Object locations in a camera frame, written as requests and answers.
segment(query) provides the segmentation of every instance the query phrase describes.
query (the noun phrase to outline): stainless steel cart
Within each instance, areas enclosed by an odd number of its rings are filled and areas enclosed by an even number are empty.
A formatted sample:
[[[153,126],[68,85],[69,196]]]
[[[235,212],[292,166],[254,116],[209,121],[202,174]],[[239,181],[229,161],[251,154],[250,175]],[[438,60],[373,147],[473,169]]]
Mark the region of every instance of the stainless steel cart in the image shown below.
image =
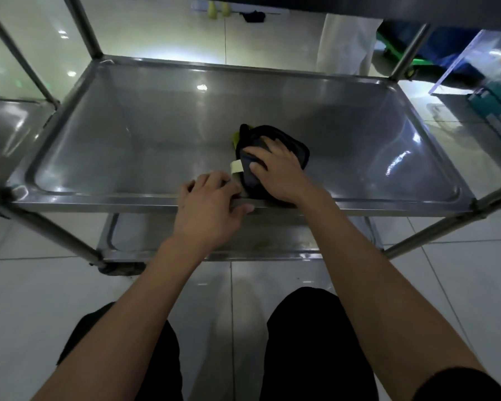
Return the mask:
[[[383,79],[105,55],[80,0],[64,1],[92,61],[62,103],[0,23],[0,38],[46,99],[0,99],[0,152],[11,129],[24,129],[14,152],[0,155],[0,215],[102,273],[144,269],[171,234],[177,187],[228,170],[241,122],[274,125],[303,141],[311,152],[307,173],[370,239],[368,216],[445,217],[385,250],[388,258],[501,209],[501,188],[477,200],[397,85],[428,23]],[[469,14],[460,0],[446,0],[444,11],[439,0],[223,1],[501,29],[501,2],[493,0],[468,0]],[[297,209],[237,201],[256,211],[207,260],[321,258]],[[112,214],[97,249],[38,214],[67,211]]]

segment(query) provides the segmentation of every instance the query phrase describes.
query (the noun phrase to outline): black sleeve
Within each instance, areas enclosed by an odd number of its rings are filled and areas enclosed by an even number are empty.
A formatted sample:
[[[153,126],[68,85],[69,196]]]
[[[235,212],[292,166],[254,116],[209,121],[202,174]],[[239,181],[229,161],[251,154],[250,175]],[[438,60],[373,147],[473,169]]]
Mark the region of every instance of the black sleeve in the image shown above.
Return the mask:
[[[501,386],[481,371],[454,367],[436,373],[414,394],[412,401],[434,400],[501,401]]]

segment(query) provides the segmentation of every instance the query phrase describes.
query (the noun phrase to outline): white tile floor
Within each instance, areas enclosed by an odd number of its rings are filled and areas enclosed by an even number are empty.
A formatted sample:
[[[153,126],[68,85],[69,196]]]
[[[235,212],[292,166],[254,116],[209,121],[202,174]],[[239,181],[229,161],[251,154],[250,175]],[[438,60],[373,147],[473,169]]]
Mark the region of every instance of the white tile floor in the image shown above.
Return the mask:
[[[250,25],[236,14],[207,19],[191,11],[189,0],[82,1],[108,53],[295,70],[314,69],[324,19],[291,12]],[[89,58],[62,0],[0,0],[0,17],[52,91],[64,97]],[[0,93],[31,96],[33,87],[4,56],[0,50]],[[371,74],[379,75],[375,67]],[[469,109],[460,95],[465,91],[441,87],[428,96],[431,83],[400,84],[474,193],[500,187],[501,143]],[[47,216],[91,245],[105,220],[104,214]],[[434,222],[375,221],[385,245]],[[28,399],[54,369],[78,319],[131,283],[103,276],[71,255],[0,219],[0,399]],[[501,212],[393,263],[501,383]],[[170,315],[180,341],[184,397],[257,399],[267,318],[304,285],[332,290],[319,262],[202,264]]]

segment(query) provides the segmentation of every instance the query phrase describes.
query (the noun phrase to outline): black pouch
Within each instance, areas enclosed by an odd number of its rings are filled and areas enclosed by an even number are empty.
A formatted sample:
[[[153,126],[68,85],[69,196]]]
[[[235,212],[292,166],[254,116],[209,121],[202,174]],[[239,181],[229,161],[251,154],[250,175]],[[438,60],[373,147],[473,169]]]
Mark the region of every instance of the black pouch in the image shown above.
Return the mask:
[[[246,148],[247,146],[258,146],[269,151],[266,143],[261,139],[262,136],[267,136],[273,141],[276,139],[281,141],[284,146],[288,148],[288,150],[297,156],[302,169],[304,169],[308,163],[310,151],[304,143],[293,139],[291,136],[282,132],[278,128],[269,125],[260,125],[255,128],[250,128],[247,124],[242,124],[240,126],[239,142],[235,147],[235,158],[241,160],[241,164],[243,165],[243,172],[240,173],[241,184],[247,191],[250,198],[276,201],[276,199],[262,186],[260,180],[258,180],[249,168],[252,162],[258,162],[267,169],[266,164],[256,156],[243,151],[243,148]]]

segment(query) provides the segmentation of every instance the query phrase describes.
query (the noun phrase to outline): left hand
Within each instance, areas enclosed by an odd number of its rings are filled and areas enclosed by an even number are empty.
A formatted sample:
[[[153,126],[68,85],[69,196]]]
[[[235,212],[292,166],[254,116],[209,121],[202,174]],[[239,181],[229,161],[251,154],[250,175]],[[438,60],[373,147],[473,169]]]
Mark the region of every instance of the left hand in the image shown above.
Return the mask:
[[[201,174],[196,181],[182,185],[173,236],[207,256],[226,243],[241,226],[243,216],[254,210],[251,204],[243,204],[230,212],[230,199],[240,192],[241,186],[221,171]]]

